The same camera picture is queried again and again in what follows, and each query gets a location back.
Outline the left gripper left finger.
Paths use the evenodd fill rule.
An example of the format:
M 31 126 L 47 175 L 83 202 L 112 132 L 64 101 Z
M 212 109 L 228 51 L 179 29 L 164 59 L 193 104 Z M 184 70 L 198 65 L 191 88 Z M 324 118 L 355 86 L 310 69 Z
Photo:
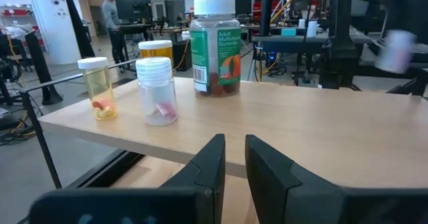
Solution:
M 225 188 L 225 135 L 216 134 L 179 172 L 160 186 L 169 196 L 161 223 L 220 223 Z

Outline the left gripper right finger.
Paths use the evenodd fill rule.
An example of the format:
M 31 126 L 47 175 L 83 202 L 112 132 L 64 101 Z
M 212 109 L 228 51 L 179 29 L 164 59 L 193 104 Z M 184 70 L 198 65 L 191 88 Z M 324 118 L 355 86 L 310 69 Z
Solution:
M 245 167 L 260 223 L 340 222 L 339 188 L 252 134 L 245 137 Z

